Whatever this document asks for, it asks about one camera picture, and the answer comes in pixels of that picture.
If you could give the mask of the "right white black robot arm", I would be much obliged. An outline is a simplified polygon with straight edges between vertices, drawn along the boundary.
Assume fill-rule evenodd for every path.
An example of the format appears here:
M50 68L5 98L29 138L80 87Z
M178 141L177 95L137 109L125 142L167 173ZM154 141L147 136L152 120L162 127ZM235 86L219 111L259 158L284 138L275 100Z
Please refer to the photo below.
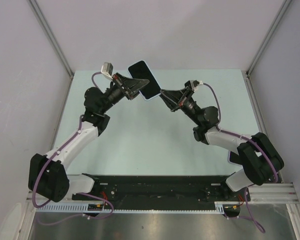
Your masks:
M193 128L196 141L221 147L237 156L242 169L226 178L220 188L221 196L232 201L243 188L261 186L269 180L277 183L284 161L267 135L262 132L245 135L220 128L220 106L199 107L193 99L202 84L202 81L189 80L180 90L161 89L160 98L171 112L181 110L196 124Z

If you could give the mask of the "phone in purple case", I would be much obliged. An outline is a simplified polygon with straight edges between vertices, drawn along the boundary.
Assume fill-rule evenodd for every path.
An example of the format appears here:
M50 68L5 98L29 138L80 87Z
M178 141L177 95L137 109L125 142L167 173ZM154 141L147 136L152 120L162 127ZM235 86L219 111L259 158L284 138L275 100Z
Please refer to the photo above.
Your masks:
M238 165L238 166L241 166L242 165L242 161L240 159L240 156L232 151L229 151L228 152L228 159L227 161L230 163L230 164L234 164L234 165Z

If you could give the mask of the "right aluminium frame post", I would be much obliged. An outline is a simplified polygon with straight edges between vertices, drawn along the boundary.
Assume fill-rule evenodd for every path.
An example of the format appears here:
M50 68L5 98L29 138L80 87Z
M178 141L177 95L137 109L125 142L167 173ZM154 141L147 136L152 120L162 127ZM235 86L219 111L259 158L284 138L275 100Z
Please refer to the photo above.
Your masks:
M261 59L263 53L265 52L268 44L274 37L279 25L281 24L283 18L285 17L287 11L289 10L290 6L294 3L294 0L284 0L275 15L272 23L270 24L269 29L267 30L259 48L257 49L257 52L255 53L251 63L249 64L247 70L245 71L245 74L249 78L254 71L256 65L258 64L259 60Z

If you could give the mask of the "aluminium frame post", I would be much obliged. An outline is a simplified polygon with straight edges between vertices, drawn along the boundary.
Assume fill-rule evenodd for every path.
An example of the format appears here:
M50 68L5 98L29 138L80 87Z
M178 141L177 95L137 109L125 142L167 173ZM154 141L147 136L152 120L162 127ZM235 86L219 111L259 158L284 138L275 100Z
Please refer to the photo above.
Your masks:
M62 50L50 24L48 23L47 18L45 17L45 14L43 13L40 5L38 4L38 1L37 0L27 0L27 3L29 4L30 9L32 10L35 18L37 19L39 25L41 26L44 34L46 35L52 49L54 50L57 58L60 60L61 65L63 66L67 75L71 79L73 79L74 71L72 70L72 68L64 54L64 51Z
M259 60L261 59L263 53L265 52L268 44L274 37L279 25L281 24L283 18L285 17L287 11L289 10L290 6L294 3L294 0L284 0L275 15L272 23L270 24L269 29L267 30L259 48L257 49L257 52L255 53L251 63L249 64L247 70L245 71L245 74L249 78L254 71L256 65L258 64Z

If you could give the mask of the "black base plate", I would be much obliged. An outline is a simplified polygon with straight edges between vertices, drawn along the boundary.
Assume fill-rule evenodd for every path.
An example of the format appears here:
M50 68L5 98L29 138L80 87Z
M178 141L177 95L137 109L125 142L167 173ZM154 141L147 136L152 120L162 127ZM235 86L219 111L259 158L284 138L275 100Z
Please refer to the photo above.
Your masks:
M233 192L225 184L226 176L137 176L92 175L88 196L76 194L75 201L105 197L114 207L155 207L160 210L189 210L215 202L234 202L244 198L243 189Z

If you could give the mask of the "left aluminium frame post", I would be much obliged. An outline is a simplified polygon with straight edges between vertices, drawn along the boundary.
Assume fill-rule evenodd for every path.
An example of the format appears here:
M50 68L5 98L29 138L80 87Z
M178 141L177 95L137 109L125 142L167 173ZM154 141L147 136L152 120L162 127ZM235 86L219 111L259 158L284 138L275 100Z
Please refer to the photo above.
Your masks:
M37 19L39 25L41 26L44 34L46 35L52 49L54 50L57 58L60 60L61 65L63 66L67 75L71 79L73 79L74 71L72 70L72 68L64 54L64 51L62 50L50 24L48 23L47 18L45 17L45 14L43 13L40 5L38 4L38 1L37 0L27 0L27 3L29 4L30 9L32 10L35 18Z

